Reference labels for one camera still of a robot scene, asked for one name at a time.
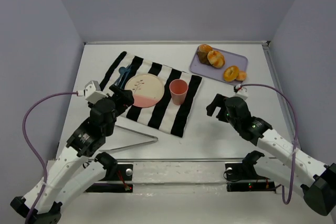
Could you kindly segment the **orange bagel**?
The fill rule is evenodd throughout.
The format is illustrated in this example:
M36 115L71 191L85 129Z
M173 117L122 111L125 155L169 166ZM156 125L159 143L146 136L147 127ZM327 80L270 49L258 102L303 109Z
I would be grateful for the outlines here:
M237 66L230 66L224 71L223 78L226 82L232 82L237 78L238 74L239 68Z

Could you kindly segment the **metal tongs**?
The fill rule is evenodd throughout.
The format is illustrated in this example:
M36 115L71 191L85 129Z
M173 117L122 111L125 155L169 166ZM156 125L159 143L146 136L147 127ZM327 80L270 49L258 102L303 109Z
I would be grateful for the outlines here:
M157 136L116 125L113 134L106 138L106 143L99 148L99 151L124 151L130 148L153 144L158 140Z

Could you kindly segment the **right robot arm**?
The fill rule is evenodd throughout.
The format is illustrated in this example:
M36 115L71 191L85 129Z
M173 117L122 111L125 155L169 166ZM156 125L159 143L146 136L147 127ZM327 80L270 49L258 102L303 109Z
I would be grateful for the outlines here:
M295 148L285 140L265 120L252 116L247 103L241 97L225 97L217 94L207 106L206 113L212 116L220 108L217 119L229 123L244 140L266 151L292 168L295 179L284 174L283 169L273 173L267 171L265 176L283 186L292 188L302 194L305 203L316 213L327 216L335 207L335 164L327 165L303 151Z

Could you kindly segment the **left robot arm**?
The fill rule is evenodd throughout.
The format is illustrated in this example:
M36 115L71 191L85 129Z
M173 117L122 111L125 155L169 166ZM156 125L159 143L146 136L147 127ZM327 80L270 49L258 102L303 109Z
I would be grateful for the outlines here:
M26 223L57 223L66 204L105 175L113 174L117 161L97 150L113 134L117 117L134 103L132 91L115 85L113 95L100 90L90 81L75 95L90 104L90 114L67 140L66 146L51 168L41 160L44 175L37 185L23 196L15 197L11 207Z

